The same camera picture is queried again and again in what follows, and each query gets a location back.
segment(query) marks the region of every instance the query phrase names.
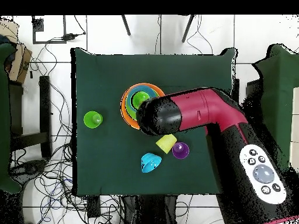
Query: green cup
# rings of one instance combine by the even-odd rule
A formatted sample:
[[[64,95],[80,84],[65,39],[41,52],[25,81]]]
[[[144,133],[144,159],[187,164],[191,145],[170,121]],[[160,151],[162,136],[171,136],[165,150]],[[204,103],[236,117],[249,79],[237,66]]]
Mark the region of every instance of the green cup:
[[[84,116],[84,124],[91,129],[98,127],[103,122],[103,116],[96,111],[89,111]]]
[[[144,102],[145,100],[149,99],[149,98],[150,98],[150,96],[147,93],[142,92],[142,91],[137,92],[133,96],[133,99],[132,99],[133,107],[135,109],[139,109],[141,103]]]

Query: orange cup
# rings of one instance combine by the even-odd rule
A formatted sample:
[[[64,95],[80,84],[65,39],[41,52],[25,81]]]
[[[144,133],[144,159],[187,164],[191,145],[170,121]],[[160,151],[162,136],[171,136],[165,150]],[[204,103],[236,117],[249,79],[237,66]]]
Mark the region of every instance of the orange cup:
[[[137,123],[136,120],[133,120],[127,113],[127,110],[126,110],[126,98],[127,98],[127,95],[129,93],[129,91],[136,87],[136,86],[139,86],[139,85],[144,85],[144,86],[149,86],[151,89],[154,89],[157,94],[161,97],[161,96],[165,96],[165,94],[163,93],[163,91],[158,88],[157,86],[153,85],[153,84],[150,84],[150,83],[138,83],[138,84],[135,84],[133,85],[132,87],[130,87],[129,89],[127,89],[124,94],[123,94],[123,97],[121,98],[121,101],[120,101],[120,113],[121,113],[121,116],[123,117],[123,119],[125,120],[125,122],[132,126],[133,128],[135,129],[140,129],[139,128],[139,125]]]

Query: gray round button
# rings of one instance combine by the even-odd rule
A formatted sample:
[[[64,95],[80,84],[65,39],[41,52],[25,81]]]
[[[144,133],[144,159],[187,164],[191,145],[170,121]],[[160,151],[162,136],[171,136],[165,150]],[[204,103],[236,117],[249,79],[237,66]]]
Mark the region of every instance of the gray round button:
[[[257,165],[253,171],[253,176],[263,184],[269,184],[274,180],[273,170],[266,165]]]

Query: robot controller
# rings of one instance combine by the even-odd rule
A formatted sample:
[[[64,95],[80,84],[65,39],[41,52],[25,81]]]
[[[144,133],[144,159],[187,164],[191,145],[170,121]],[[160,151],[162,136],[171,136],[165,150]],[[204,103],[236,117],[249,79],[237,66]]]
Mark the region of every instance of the robot controller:
[[[201,87],[151,98],[140,105],[136,117],[140,130],[148,135],[217,124],[228,154],[226,165],[230,167],[230,186],[234,188],[230,197],[238,205],[242,219],[239,223],[275,224],[299,218],[293,215],[299,212],[298,205],[294,205],[293,193],[283,176],[238,103],[224,92]]]

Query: metal stand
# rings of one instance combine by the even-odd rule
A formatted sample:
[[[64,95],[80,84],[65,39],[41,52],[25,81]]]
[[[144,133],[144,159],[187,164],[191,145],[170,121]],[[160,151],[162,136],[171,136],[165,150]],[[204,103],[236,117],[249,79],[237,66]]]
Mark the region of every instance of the metal stand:
[[[190,18],[189,18],[189,21],[188,21],[188,24],[187,24],[187,26],[186,26],[186,30],[185,30],[185,33],[184,33],[184,36],[183,36],[183,39],[182,39],[182,42],[183,42],[183,43],[184,43],[185,40],[186,40],[188,31],[189,31],[189,29],[190,29],[190,26],[191,26],[191,23],[192,23],[192,20],[193,20],[194,17],[195,17],[195,15],[190,15]]]
[[[126,19],[125,15],[121,15],[121,17],[123,18],[123,22],[124,22],[124,26],[126,27],[127,34],[130,36],[131,33],[130,33],[130,29],[128,28],[127,19]]]

